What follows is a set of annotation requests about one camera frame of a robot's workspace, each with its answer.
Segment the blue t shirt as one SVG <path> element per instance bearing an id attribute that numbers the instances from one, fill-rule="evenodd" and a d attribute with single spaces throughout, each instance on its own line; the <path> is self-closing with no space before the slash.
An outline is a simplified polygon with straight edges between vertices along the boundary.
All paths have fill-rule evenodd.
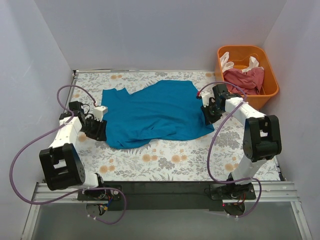
<path id="1" fill-rule="evenodd" d="M 160 80 L 134 93 L 103 90 L 106 143 L 118 150 L 134 149 L 152 140 L 189 141 L 212 133 L 197 92 L 189 80 Z"/>

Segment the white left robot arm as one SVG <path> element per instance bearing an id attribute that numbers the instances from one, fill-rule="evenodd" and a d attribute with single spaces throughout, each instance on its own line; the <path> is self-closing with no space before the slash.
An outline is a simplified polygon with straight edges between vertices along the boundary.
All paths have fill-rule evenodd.
<path id="1" fill-rule="evenodd" d="M 87 138 L 105 142 L 107 121 L 103 119 L 108 112 L 106 106 L 96 106 L 92 113 L 85 113 L 83 103 L 72 101 L 69 112 L 59 117 L 60 129 L 52 144 L 39 153 L 45 181 L 51 191 L 67 188 L 87 189 L 95 200 L 106 196 L 106 187 L 98 173 L 89 173 L 77 153 L 76 141 L 80 132 Z"/>

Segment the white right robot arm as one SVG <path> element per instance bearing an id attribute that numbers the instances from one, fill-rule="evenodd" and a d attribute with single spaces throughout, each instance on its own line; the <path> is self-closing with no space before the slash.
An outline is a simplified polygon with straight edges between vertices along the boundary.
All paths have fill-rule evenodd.
<path id="1" fill-rule="evenodd" d="M 279 119 L 275 115 L 265 115 L 246 102 L 244 94 L 228 91 L 228 83 L 214 83 L 212 92 L 201 89 L 196 97 L 202 100 L 201 110 L 205 124 L 217 122 L 227 113 L 235 117 L 244 127 L 243 157 L 227 180 L 214 179 L 207 192 L 211 198 L 255 199 L 252 182 L 256 181 L 258 170 L 282 151 Z"/>

